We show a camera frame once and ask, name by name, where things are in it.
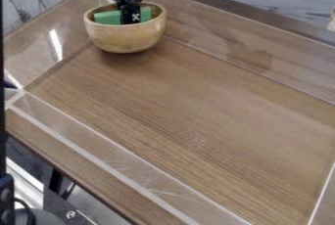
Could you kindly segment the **clear acrylic tray wall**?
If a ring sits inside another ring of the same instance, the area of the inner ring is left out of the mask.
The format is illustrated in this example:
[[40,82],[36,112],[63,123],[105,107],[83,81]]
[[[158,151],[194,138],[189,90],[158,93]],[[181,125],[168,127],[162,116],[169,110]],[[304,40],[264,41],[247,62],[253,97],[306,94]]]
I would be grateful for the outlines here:
[[335,32],[232,0],[150,0],[149,50],[64,0],[4,39],[7,129],[134,225],[335,225]]

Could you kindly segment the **green rectangular block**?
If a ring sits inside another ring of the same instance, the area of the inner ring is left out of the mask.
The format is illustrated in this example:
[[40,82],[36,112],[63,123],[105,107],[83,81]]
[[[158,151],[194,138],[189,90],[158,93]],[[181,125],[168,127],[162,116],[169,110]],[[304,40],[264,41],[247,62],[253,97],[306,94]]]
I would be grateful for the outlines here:
[[[110,10],[92,14],[94,21],[101,24],[121,25],[121,10]],[[139,7],[139,22],[147,22],[153,19],[153,13],[149,6]]]

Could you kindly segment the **light brown wooden bowl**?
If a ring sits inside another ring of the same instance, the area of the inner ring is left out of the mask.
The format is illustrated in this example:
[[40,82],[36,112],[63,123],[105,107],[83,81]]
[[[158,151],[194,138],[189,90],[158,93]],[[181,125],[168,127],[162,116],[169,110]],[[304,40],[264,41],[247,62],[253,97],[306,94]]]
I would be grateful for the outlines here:
[[83,24],[94,45],[115,54],[131,54],[151,48],[161,40],[166,29],[166,9],[153,2],[141,4],[151,12],[151,19],[134,24],[103,24],[95,19],[98,14],[110,15],[117,5],[109,4],[84,12]]

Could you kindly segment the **black table leg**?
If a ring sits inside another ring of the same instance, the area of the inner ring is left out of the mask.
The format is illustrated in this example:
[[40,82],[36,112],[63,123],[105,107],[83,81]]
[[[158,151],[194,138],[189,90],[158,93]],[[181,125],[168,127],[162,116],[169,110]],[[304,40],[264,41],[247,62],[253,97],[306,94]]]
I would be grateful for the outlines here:
[[63,185],[63,174],[59,170],[52,169],[51,177],[50,177],[50,183],[48,183],[48,189],[56,194],[60,194],[62,185]]

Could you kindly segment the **black metal base plate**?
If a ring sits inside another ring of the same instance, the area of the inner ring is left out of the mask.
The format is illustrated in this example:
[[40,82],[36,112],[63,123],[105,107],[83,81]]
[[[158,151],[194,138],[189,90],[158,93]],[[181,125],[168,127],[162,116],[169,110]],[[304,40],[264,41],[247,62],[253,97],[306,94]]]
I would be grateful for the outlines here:
[[96,225],[48,188],[43,190],[43,209],[55,214],[66,225]]

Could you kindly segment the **blue object at edge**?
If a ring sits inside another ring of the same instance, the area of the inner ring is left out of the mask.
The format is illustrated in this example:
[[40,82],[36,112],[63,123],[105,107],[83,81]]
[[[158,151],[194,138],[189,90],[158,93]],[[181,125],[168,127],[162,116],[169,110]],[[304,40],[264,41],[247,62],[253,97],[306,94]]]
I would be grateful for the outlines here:
[[16,86],[9,81],[7,81],[5,79],[4,79],[4,87],[16,89]]

